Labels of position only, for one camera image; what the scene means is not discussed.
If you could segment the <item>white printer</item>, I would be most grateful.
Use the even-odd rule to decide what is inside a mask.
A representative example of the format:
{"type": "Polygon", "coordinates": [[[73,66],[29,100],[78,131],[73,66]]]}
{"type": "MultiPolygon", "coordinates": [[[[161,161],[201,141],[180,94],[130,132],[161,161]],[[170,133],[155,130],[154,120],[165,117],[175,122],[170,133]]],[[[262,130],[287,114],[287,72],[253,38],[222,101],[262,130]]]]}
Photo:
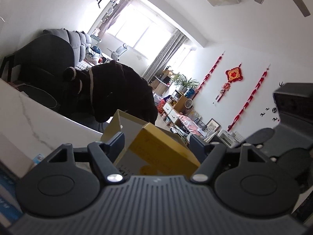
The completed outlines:
{"type": "Polygon", "coordinates": [[[227,131],[225,130],[220,130],[218,132],[218,138],[228,147],[228,148],[234,148],[236,147],[239,142],[231,136],[227,131]]]}

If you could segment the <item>yellow cartoon medicine box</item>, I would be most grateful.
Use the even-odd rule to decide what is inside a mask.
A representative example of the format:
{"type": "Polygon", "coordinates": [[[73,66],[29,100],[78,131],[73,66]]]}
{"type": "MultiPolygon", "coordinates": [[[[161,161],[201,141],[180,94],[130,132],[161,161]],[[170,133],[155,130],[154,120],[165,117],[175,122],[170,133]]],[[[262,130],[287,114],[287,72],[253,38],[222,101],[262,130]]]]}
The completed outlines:
{"type": "Polygon", "coordinates": [[[43,154],[38,154],[37,156],[35,156],[34,158],[33,158],[33,163],[35,164],[35,165],[37,165],[37,164],[39,164],[40,162],[42,162],[42,160],[44,160],[45,159],[45,156],[43,155],[43,154]]]}

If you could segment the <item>green potted plant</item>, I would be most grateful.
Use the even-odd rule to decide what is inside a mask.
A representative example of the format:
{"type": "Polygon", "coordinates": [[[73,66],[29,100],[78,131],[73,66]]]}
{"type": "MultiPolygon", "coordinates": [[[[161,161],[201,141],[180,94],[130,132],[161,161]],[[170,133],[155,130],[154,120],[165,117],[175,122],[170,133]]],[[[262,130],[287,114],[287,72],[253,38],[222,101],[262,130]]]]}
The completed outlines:
{"type": "Polygon", "coordinates": [[[178,87],[177,90],[180,93],[185,93],[188,89],[195,89],[199,85],[196,79],[187,78],[187,76],[180,73],[174,76],[172,83],[178,87]]]}

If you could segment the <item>large blue medicine box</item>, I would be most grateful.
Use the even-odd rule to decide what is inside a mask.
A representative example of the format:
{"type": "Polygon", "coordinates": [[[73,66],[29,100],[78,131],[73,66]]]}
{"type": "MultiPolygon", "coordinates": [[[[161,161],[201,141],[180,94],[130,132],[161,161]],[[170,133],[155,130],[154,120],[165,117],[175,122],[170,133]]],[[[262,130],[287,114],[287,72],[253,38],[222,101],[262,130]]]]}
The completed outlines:
{"type": "Polygon", "coordinates": [[[1,225],[9,227],[23,212],[15,195],[16,181],[1,170],[1,225]]]}

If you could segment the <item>black fluffy coat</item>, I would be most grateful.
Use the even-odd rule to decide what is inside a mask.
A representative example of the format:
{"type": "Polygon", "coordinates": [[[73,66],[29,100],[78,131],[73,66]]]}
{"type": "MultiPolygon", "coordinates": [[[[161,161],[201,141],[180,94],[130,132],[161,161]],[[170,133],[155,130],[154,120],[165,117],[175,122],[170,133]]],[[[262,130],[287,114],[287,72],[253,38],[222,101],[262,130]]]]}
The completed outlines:
{"type": "Polygon", "coordinates": [[[117,110],[147,123],[156,122],[158,111],[152,87],[131,67],[115,60],[88,70],[68,67],[62,74],[62,83],[67,91],[64,96],[77,100],[99,123],[117,110]]]}

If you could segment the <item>white tv cabinet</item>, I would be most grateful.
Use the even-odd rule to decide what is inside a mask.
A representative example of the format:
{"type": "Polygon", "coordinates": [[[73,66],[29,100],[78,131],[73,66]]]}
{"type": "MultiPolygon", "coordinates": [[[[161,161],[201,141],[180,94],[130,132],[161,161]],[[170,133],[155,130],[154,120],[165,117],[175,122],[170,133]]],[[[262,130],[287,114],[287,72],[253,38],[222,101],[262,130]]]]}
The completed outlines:
{"type": "Polygon", "coordinates": [[[167,127],[172,133],[180,136],[184,143],[189,144],[191,132],[182,124],[178,117],[179,113],[167,102],[162,108],[163,112],[161,117],[167,127]]]}

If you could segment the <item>yellow orange medicine box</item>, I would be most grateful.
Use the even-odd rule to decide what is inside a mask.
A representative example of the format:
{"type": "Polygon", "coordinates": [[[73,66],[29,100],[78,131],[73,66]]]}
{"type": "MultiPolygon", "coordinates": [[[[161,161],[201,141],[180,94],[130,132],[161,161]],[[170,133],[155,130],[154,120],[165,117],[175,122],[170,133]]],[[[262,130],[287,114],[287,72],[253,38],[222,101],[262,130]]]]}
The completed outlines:
{"type": "Polygon", "coordinates": [[[189,149],[149,123],[122,150],[114,165],[125,177],[184,175],[189,178],[200,162],[189,149]]]}

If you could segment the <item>large tan cardboard box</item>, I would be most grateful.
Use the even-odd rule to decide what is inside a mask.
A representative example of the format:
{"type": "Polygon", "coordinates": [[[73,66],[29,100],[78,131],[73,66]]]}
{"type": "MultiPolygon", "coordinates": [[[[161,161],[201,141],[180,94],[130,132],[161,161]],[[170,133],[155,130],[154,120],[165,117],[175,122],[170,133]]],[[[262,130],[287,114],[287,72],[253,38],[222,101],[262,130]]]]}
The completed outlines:
{"type": "Polygon", "coordinates": [[[154,133],[156,131],[160,131],[159,135],[161,136],[161,142],[154,140],[153,143],[148,143],[148,145],[144,147],[146,151],[149,150],[153,152],[160,152],[161,150],[164,150],[165,147],[162,146],[161,143],[163,143],[163,140],[168,138],[171,138],[171,142],[176,142],[174,145],[175,146],[179,145],[179,149],[181,148],[187,149],[187,145],[185,145],[185,143],[177,134],[173,134],[168,130],[155,126],[152,123],[143,121],[121,110],[117,110],[115,112],[109,125],[104,129],[101,137],[101,141],[103,143],[100,145],[100,148],[102,149],[102,151],[108,153],[109,147],[105,145],[108,145],[107,142],[110,141],[117,133],[122,132],[125,138],[124,147],[122,147],[121,150],[118,150],[118,152],[122,151],[123,149],[127,150],[131,145],[132,141],[136,138],[136,136],[140,132],[140,130],[147,124],[151,125],[154,128],[153,130],[154,133]]]}

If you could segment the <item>red chinese knot ornament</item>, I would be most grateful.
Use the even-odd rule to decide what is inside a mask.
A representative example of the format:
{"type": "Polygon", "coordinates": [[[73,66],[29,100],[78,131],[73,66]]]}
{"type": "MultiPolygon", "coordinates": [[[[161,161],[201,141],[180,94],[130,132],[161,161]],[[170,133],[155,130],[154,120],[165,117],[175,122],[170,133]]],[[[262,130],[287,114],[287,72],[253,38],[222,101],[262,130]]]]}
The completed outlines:
{"type": "Polygon", "coordinates": [[[237,67],[226,70],[227,82],[224,83],[220,89],[219,95],[215,98],[216,102],[219,102],[222,97],[230,90],[232,83],[243,80],[241,65],[242,63],[240,63],[237,67]]]}

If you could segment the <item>white office chair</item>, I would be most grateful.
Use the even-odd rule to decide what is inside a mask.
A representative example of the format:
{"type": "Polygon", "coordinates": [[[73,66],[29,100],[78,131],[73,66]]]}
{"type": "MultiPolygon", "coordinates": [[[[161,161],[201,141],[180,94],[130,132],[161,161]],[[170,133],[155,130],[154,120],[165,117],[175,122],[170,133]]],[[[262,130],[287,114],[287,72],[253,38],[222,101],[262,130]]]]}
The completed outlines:
{"type": "Polygon", "coordinates": [[[128,50],[128,45],[126,43],[122,44],[122,46],[118,47],[115,51],[112,52],[111,58],[115,61],[119,61],[120,57],[123,53],[128,50]]]}

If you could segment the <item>black dining chair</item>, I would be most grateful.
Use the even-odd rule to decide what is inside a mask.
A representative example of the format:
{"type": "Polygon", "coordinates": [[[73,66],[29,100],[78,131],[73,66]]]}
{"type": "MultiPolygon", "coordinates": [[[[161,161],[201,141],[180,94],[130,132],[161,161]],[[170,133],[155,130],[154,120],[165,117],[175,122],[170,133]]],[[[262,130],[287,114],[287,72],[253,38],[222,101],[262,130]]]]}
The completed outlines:
{"type": "Polygon", "coordinates": [[[17,83],[47,92],[56,102],[50,108],[61,111],[64,90],[61,76],[64,70],[74,65],[74,50],[69,40],[46,33],[5,56],[1,63],[1,74],[7,69],[6,81],[11,83],[13,69],[19,66],[17,83]]]}

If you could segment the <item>grey sofa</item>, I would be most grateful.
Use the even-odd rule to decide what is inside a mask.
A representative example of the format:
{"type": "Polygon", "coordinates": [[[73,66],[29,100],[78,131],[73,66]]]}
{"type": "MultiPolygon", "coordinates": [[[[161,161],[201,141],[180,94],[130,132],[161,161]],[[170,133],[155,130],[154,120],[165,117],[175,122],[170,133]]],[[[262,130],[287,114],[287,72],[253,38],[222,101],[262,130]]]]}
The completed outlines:
{"type": "Polygon", "coordinates": [[[86,48],[91,47],[91,36],[84,31],[68,31],[66,29],[46,29],[43,33],[53,34],[67,41],[74,52],[75,66],[85,59],[86,48]]]}

